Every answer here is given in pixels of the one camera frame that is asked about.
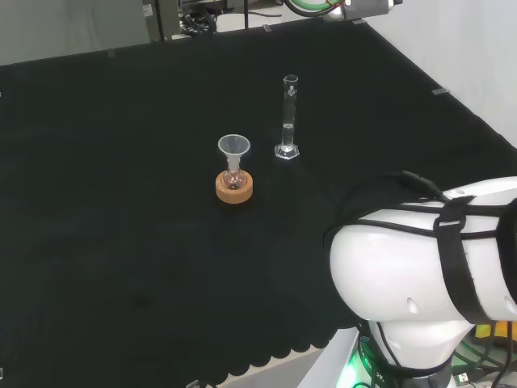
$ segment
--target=orange stand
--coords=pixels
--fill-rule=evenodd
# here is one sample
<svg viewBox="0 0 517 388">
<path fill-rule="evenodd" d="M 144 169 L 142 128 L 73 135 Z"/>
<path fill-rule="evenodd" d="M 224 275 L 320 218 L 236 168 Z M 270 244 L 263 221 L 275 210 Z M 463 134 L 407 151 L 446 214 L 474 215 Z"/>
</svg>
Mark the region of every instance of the orange stand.
<svg viewBox="0 0 517 388">
<path fill-rule="evenodd" d="M 223 183 L 223 175 L 225 172 L 226 171 L 221 172 L 216 178 L 216 194 L 219 199 L 232 205 L 241 204 L 242 202 L 249 200 L 251 198 L 251 194 L 253 194 L 253 178 L 251 178 L 251 175 L 242 170 L 246 176 L 246 185 L 238 190 L 230 190 L 225 187 L 225 184 Z"/>
</svg>

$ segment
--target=glass flask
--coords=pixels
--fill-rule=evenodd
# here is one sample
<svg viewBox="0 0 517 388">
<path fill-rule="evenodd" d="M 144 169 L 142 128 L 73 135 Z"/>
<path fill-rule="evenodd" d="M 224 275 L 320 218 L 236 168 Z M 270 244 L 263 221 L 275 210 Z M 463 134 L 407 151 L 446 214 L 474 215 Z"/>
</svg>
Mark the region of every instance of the glass flask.
<svg viewBox="0 0 517 388">
<path fill-rule="evenodd" d="M 250 141 L 241 135 L 226 135 L 219 139 L 219 150 L 228 160 L 228 170 L 223 175 L 223 183 L 230 190 L 238 190 L 246 185 L 246 175 L 240 168 L 241 156 L 250 149 Z"/>
</svg>

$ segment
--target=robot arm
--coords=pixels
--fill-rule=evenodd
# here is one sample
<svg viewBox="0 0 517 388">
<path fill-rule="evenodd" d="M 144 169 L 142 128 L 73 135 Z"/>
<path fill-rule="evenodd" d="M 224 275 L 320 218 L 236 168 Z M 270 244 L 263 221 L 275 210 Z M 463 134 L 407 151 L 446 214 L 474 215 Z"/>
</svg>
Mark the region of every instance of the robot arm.
<svg viewBox="0 0 517 388">
<path fill-rule="evenodd" d="M 463 203 L 453 218 L 440 201 L 402 204 L 348 223 L 332 243 L 336 289 L 391 365 L 435 369 L 474 323 L 517 320 L 517 177 L 444 195 Z"/>
</svg>

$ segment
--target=black table surface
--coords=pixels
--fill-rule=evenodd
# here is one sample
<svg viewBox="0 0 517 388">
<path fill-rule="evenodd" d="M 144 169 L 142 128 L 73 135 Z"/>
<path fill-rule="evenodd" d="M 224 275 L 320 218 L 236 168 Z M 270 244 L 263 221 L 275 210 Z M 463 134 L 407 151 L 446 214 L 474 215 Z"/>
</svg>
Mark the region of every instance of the black table surface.
<svg viewBox="0 0 517 388">
<path fill-rule="evenodd" d="M 437 87 L 368 25 L 321 20 L 1 68 L 0 387 L 219 383 L 324 347 L 352 325 L 321 238 L 355 182 L 517 174 Z M 235 207 L 214 190 L 227 133 L 251 142 Z M 406 197 L 373 183 L 346 211 Z"/>
</svg>

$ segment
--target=white wall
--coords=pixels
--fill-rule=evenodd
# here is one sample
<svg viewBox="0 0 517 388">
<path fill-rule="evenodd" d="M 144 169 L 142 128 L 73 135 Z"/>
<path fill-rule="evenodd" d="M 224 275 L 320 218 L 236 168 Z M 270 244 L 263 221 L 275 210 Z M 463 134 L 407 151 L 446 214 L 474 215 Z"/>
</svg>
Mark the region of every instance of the white wall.
<svg viewBox="0 0 517 388">
<path fill-rule="evenodd" d="M 0 0 L 0 65 L 147 42 L 141 0 Z"/>
<path fill-rule="evenodd" d="M 517 0 L 405 0 L 368 23 L 517 146 Z"/>
</svg>

